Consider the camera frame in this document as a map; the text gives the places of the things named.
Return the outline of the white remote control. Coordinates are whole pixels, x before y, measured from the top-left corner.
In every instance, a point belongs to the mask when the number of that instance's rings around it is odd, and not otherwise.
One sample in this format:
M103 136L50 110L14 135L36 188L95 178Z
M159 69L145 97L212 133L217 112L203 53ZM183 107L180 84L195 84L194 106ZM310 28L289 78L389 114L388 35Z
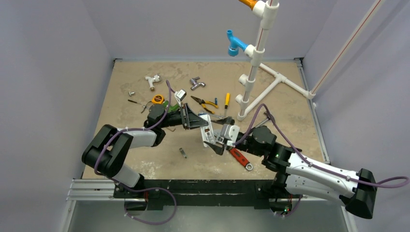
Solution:
M202 119L204 119L208 123L207 126L200 127L204 147L208 147L208 144L205 143L205 142L208 142L208 143L211 143L211 144L215 145L216 141L215 141L214 131L213 131L213 128L212 128L212 122L211 122L210 115L200 114L199 117L201 117Z

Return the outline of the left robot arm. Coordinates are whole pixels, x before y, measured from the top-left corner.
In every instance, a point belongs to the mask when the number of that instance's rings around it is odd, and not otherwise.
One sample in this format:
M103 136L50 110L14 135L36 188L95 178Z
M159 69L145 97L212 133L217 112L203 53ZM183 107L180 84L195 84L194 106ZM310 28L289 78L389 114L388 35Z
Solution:
M192 130L208 126L209 122L195 114L188 104L169 112L160 104L152 105L142 128L119 129L104 125L82 154L82 162L97 174L111 178L125 186L133 198L144 193L145 178L125 164L128 151L138 147L156 147L164 139L164 128L182 126Z

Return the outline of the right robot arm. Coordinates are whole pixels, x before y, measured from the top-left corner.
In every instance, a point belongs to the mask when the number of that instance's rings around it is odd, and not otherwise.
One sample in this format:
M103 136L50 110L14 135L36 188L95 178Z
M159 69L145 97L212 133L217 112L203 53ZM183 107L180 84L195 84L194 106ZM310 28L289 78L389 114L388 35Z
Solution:
M237 149L262 157L261 164L276 174L269 190L273 196L313 196L338 202L360 218L373 218L377 187L371 171L344 170L308 158L299 149L276 142L277 136L267 126L245 135L224 119L217 123L223 125L221 130L201 128L204 146L218 155Z

